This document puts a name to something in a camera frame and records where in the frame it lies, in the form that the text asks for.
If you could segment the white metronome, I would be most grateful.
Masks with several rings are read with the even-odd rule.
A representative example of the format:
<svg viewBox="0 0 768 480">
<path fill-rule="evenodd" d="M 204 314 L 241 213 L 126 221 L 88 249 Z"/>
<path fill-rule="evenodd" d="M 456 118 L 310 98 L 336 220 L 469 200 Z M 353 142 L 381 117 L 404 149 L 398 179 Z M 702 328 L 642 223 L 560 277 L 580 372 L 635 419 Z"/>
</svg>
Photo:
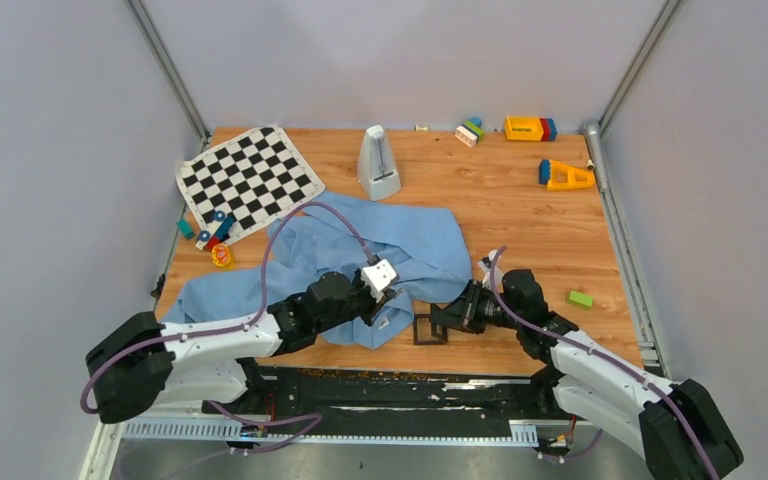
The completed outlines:
<svg viewBox="0 0 768 480">
<path fill-rule="evenodd" d="M 386 130 L 369 127 L 357 161 L 357 178 L 370 201 L 380 201 L 401 190 L 401 179 Z"/>
</svg>

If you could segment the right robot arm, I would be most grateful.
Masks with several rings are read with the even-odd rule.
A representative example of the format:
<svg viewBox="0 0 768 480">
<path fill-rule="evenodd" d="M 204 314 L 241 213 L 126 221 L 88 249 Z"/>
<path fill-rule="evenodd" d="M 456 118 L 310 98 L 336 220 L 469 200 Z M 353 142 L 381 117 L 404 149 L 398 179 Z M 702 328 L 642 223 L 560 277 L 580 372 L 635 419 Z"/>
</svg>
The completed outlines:
<svg viewBox="0 0 768 480">
<path fill-rule="evenodd" d="M 562 411 L 621 441 L 655 479 L 723 479 L 744 454 L 709 391 L 699 382 L 651 374 L 610 352 L 552 310 L 528 269 L 506 272 L 498 290 L 471 281 L 430 320 L 464 333 L 488 326 L 515 332 L 544 363 L 532 378 L 531 403 L 544 417 Z"/>
</svg>

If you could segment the light blue shirt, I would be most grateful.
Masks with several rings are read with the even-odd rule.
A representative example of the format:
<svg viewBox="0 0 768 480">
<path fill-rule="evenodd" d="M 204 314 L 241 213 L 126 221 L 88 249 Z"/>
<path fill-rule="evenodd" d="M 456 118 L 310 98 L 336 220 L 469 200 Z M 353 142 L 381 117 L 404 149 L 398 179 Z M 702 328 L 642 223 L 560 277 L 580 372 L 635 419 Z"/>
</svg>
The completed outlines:
<svg viewBox="0 0 768 480">
<path fill-rule="evenodd" d="M 319 206 L 307 208 L 304 215 L 269 227 L 275 239 L 272 260 L 263 263 L 264 250 L 255 247 L 252 267 L 188 281 L 163 321 L 202 323 L 253 314 L 263 285 L 274 303 L 302 292 L 324 273 L 353 276 L 371 251 L 395 268 L 400 295 L 381 309 L 373 326 L 355 319 L 323 337 L 332 344 L 378 349 L 412 323 L 414 302 L 449 303 L 471 280 L 472 262 L 450 210 L 370 202 L 332 192 L 317 199 Z"/>
</svg>

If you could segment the white green blue blocks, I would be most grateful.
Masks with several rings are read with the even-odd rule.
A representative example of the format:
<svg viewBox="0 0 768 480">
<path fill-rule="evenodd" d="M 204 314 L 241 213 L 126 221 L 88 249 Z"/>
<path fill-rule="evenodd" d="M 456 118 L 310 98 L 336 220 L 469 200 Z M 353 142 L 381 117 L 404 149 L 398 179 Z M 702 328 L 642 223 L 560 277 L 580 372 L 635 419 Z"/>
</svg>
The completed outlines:
<svg viewBox="0 0 768 480">
<path fill-rule="evenodd" d="M 468 147 L 475 147 L 485 136 L 482 120 L 478 117 L 468 118 L 455 129 L 454 135 L 456 139 Z"/>
</svg>

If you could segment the yellow blue toy wedge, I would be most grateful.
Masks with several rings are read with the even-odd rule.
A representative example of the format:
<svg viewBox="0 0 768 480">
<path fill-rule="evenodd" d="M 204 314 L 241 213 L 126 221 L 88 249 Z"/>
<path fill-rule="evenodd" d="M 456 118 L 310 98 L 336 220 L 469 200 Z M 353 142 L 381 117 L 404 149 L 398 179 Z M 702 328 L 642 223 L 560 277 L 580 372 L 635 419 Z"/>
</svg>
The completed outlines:
<svg viewBox="0 0 768 480">
<path fill-rule="evenodd" d="M 548 191 L 569 191 L 594 187 L 596 178 L 590 170 L 542 159 L 538 167 L 538 182 Z"/>
</svg>

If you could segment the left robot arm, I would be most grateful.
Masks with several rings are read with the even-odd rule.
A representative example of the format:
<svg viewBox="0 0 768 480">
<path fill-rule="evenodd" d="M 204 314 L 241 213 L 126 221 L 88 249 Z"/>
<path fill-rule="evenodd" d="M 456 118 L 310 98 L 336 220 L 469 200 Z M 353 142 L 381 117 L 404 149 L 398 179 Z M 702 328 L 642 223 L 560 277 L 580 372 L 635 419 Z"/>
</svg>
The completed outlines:
<svg viewBox="0 0 768 480">
<path fill-rule="evenodd" d="M 385 263 L 361 268 L 353 278 L 329 272 L 262 314 L 210 323 L 161 323 L 151 311 L 137 313 L 87 353 L 90 382 L 81 399 L 93 397 L 95 404 L 82 407 L 104 424 L 190 401 L 256 412 L 267 389 L 244 360 L 295 353 L 357 318 L 372 324 L 396 297 L 398 278 Z"/>
</svg>

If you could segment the black square frame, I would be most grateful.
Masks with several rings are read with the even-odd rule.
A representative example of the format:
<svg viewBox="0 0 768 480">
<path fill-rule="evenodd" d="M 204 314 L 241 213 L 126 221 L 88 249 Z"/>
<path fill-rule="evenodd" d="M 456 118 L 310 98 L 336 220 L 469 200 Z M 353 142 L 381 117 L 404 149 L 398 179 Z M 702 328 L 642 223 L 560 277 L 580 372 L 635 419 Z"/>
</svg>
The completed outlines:
<svg viewBox="0 0 768 480">
<path fill-rule="evenodd" d="M 415 346 L 437 346 L 448 343 L 448 329 L 432 321 L 432 315 L 441 310 L 437 304 L 430 304 L 425 313 L 413 317 L 413 344 Z"/>
</svg>

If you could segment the small green block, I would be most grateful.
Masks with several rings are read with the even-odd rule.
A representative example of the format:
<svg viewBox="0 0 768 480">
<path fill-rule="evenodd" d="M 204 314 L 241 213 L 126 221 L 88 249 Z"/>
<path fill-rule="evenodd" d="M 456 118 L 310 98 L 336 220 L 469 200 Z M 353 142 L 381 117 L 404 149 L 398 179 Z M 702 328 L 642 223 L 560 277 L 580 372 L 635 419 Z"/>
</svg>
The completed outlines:
<svg viewBox="0 0 768 480">
<path fill-rule="evenodd" d="M 594 305 L 594 298 L 586 293 L 570 290 L 567 294 L 566 301 L 573 306 L 582 309 L 591 309 Z"/>
</svg>

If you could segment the teal small block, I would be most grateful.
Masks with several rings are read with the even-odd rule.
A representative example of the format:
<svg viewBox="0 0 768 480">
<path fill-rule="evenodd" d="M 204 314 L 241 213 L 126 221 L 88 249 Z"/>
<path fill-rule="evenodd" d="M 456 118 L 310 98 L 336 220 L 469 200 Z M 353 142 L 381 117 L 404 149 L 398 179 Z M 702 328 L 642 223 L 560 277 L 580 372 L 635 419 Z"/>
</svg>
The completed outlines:
<svg viewBox="0 0 768 480">
<path fill-rule="evenodd" d="M 186 240 L 192 240 L 196 236 L 193 227 L 186 219 L 178 220 L 176 225 L 179 232 Z"/>
</svg>

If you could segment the grey pipe in corner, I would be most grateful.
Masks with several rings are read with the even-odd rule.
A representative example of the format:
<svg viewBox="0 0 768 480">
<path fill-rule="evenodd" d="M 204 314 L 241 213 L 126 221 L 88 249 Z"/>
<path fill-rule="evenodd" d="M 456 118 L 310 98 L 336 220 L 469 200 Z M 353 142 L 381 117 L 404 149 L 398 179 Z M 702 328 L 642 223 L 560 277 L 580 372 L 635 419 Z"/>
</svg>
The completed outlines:
<svg viewBox="0 0 768 480">
<path fill-rule="evenodd" d="M 585 137 L 590 160 L 594 164 L 597 189 L 600 194 L 605 194 L 609 189 L 608 169 L 602 146 L 602 132 L 597 120 L 587 120 L 582 125 L 582 134 Z"/>
</svg>

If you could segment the black white checkerboard mat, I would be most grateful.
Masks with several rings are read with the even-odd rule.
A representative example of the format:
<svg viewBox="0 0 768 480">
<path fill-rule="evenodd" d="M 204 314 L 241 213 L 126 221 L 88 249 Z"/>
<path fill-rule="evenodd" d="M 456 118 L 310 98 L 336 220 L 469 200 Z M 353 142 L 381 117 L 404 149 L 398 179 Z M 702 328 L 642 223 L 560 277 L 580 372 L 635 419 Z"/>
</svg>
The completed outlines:
<svg viewBox="0 0 768 480">
<path fill-rule="evenodd" d="M 326 189 L 281 127 L 258 127 L 176 165 L 175 179 L 200 228 L 221 211 L 233 244 Z"/>
</svg>

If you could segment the yellow round toy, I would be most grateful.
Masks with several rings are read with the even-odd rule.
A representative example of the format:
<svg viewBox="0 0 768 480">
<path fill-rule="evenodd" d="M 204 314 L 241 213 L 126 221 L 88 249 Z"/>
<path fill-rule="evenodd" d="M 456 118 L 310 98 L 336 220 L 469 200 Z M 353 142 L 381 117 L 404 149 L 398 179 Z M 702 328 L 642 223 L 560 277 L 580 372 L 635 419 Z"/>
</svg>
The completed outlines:
<svg viewBox="0 0 768 480">
<path fill-rule="evenodd" d="M 235 261 L 231 250 L 224 243 L 218 243 L 211 248 L 211 261 L 214 266 L 224 270 L 233 269 Z"/>
</svg>

